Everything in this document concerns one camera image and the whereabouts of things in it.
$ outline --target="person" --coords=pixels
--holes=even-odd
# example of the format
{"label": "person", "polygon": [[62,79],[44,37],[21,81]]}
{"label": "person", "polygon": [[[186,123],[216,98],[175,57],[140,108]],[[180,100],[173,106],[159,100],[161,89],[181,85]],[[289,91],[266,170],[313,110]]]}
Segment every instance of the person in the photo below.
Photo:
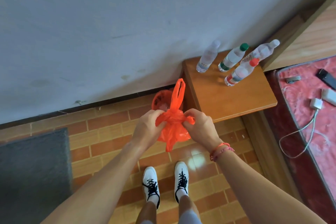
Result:
{"label": "person", "polygon": [[[59,205],[42,223],[108,223],[117,205],[124,184],[141,155],[158,139],[165,123],[155,126],[163,111],[149,111],[143,115],[134,134],[121,152],[97,172],[77,192]],[[216,163],[221,168],[239,203],[253,224],[322,224],[317,214],[282,191],[232,150],[221,145],[212,119],[195,109],[185,112],[195,117],[195,124],[183,123],[191,138],[209,152],[216,149]],[[159,184],[155,169],[148,167],[143,176],[146,203],[136,224],[155,224],[160,205]],[[188,170],[186,164],[175,166],[175,199],[179,207],[180,224],[200,224],[198,210],[188,196]]]}

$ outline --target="white wall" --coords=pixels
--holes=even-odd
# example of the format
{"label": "white wall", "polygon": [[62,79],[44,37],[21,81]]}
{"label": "white wall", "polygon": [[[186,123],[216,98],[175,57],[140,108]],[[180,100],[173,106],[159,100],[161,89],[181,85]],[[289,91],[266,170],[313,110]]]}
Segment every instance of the white wall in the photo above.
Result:
{"label": "white wall", "polygon": [[176,81],[214,39],[257,44],[307,0],[0,0],[0,123]]}

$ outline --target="brick pattern floor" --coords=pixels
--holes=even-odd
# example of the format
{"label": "brick pattern floor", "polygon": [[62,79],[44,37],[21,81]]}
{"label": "brick pattern floor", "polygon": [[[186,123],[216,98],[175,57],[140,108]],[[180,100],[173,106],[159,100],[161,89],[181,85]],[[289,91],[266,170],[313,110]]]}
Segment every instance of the brick pattern floor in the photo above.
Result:
{"label": "brick pattern floor", "polygon": [[[92,108],[47,120],[0,131],[0,144],[67,127],[72,155],[73,188],[77,190],[98,172],[131,139],[138,119],[150,109],[154,95],[148,95],[98,108]],[[221,139],[231,144],[236,154],[262,173],[258,158],[240,118],[215,124]],[[161,205],[157,222],[178,222],[178,205],[174,199],[174,166],[184,161],[189,169],[189,193],[203,224],[249,223],[232,189],[219,167],[209,160],[209,153],[192,140],[177,143],[170,153],[165,143],[156,142],[140,158],[125,183],[110,223],[130,224],[136,221],[145,200],[142,175],[154,166],[159,180]]]}

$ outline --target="white bottle cap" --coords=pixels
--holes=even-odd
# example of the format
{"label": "white bottle cap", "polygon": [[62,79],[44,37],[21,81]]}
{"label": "white bottle cap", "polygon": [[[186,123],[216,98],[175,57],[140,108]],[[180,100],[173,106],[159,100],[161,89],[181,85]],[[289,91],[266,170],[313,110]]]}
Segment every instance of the white bottle cap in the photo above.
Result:
{"label": "white bottle cap", "polygon": [[221,45],[221,42],[219,40],[214,40],[211,44],[212,47],[215,47],[218,49],[218,47]]}
{"label": "white bottle cap", "polygon": [[279,46],[280,41],[278,39],[274,39],[272,42],[269,43],[269,46],[274,49],[275,47]]}

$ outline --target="cord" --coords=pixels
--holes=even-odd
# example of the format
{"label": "cord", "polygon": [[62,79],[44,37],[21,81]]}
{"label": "cord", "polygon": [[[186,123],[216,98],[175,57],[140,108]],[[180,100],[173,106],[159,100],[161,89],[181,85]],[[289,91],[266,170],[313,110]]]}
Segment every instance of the cord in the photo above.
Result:
{"label": "cord", "polygon": [[[293,133],[290,133],[290,134],[288,134],[288,135],[283,136],[283,137],[280,138],[280,140],[279,140],[279,146],[280,146],[280,149],[281,149],[281,151],[283,152],[283,154],[285,154],[288,158],[297,158],[298,156],[300,156],[301,154],[303,154],[303,153],[307,150],[307,148],[308,148],[310,142],[311,142],[312,139],[313,139],[313,134],[314,134],[314,129],[315,129],[315,121],[316,121],[316,116],[317,116],[317,113],[318,113],[318,112],[319,112],[319,109],[316,109],[316,111],[315,111],[315,113],[314,113],[314,115],[313,115],[313,118],[310,120],[310,122],[309,122],[306,126],[304,126],[303,128],[301,128],[301,129],[299,129],[299,130],[297,130],[297,131],[295,131],[295,132],[293,132]],[[284,150],[282,149],[282,147],[281,147],[281,140],[284,139],[284,138],[287,137],[287,136],[290,136],[290,135],[292,135],[292,134],[294,134],[294,133],[297,133],[297,132],[299,132],[299,131],[305,129],[305,128],[308,127],[312,122],[313,122],[313,129],[311,130],[311,134],[310,134],[309,141],[308,141],[306,147],[304,148],[304,150],[303,150],[302,152],[300,152],[298,155],[296,155],[295,157],[288,156],[288,155],[284,152]]]}

